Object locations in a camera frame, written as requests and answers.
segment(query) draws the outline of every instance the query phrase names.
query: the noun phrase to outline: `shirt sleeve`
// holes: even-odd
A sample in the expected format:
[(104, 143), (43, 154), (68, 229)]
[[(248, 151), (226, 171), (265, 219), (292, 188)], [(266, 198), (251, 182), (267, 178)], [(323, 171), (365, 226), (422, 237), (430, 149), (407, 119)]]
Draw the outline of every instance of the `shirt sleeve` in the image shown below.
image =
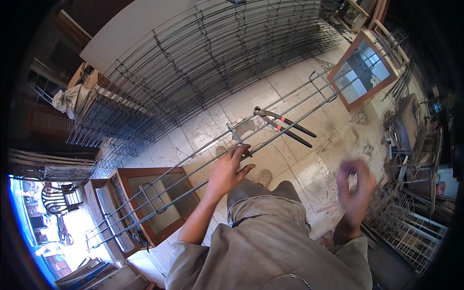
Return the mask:
[(372, 289), (372, 274), (367, 261), (367, 238), (357, 237), (336, 249), (335, 255), (353, 272), (359, 282)]
[(178, 241), (172, 245), (167, 290), (192, 289), (205, 263), (209, 247)]

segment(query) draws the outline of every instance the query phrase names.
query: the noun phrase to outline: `chair backrest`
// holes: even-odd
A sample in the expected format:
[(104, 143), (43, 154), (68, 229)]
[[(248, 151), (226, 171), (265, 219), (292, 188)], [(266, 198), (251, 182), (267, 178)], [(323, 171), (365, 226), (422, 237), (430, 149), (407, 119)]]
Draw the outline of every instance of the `chair backrest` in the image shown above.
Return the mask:
[(45, 210), (50, 214), (61, 215), (69, 212), (64, 193), (60, 188), (44, 187), (42, 189), (42, 202)]

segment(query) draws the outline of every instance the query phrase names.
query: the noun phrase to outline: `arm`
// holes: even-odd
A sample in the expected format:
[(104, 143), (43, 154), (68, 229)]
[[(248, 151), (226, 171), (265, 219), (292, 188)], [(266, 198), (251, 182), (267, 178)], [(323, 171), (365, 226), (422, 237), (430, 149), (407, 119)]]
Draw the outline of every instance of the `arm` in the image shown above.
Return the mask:
[(214, 209), (221, 198), (231, 191), (255, 165), (248, 164), (237, 172), (240, 159), (248, 154), (251, 146), (234, 146), (216, 162), (208, 182), (204, 198), (188, 217), (180, 230), (178, 240), (200, 245), (205, 238), (206, 230), (213, 216)]
[[(354, 193), (349, 191), (350, 174), (358, 175)], [(337, 174), (338, 198), (345, 215), (338, 222), (334, 232), (334, 243), (344, 244), (361, 236), (361, 222), (369, 205), (370, 196), (375, 187), (375, 177), (363, 160), (345, 161)]]

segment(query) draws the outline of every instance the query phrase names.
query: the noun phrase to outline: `person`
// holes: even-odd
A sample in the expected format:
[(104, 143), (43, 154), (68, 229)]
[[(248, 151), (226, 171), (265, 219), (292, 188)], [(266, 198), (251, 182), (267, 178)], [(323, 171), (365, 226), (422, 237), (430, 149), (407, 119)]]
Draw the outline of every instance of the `person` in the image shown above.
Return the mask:
[[(167, 290), (177, 289), (372, 289), (367, 239), (360, 226), (375, 177), (362, 160), (344, 161), (337, 174), (345, 211), (334, 232), (335, 254), (309, 237), (306, 212), (292, 183), (273, 191), (245, 179), (239, 170), (250, 145), (234, 146), (214, 165), (206, 193), (173, 244)], [(357, 174), (355, 192), (348, 177)], [(213, 212), (227, 196), (228, 221), (202, 246)]]

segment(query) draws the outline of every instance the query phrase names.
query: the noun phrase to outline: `black handle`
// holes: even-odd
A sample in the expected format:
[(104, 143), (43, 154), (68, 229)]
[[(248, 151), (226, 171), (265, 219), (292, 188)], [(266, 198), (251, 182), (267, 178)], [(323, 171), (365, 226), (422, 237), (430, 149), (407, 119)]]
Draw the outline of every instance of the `black handle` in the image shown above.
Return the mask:
[(300, 142), (301, 144), (303, 145), (306, 145), (307, 147), (309, 148), (313, 148), (313, 145), (309, 144), (308, 142), (306, 142), (306, 140), (304, 140), (303, 138), (301, 138), (300, 136), (290, 132), (290, 131), (285, 131), (284, 134), (287, 134), (288, 136), (292, 137), (293, 139), (297, 140), (298, 142)]
[[(287, 119), (287, 118), (283, 118), (283, 122), (284, 122), (285, 124), (289, 124), (289, 125), (293, 124), (293, 122), (290, 121), (290, 120)], [(295, 126), (293, 126), (293, 128), (295, 128), (295, 129), (297, 129), (297, 130), (300, 130), (300, 131), (302, 131), (303, 133), (305, 133), (305, 134), (307, 134), (307, 135), (309, 135), (309, 136), (311, 136), (311, 137), (316, 138), (316, 134), (314, 134), (313, 132), (309, 131), (308, 129), (305, 129), (305, 128), (301, 127), (301, 126), (298, 125), (298, 124), (295, 124)]]

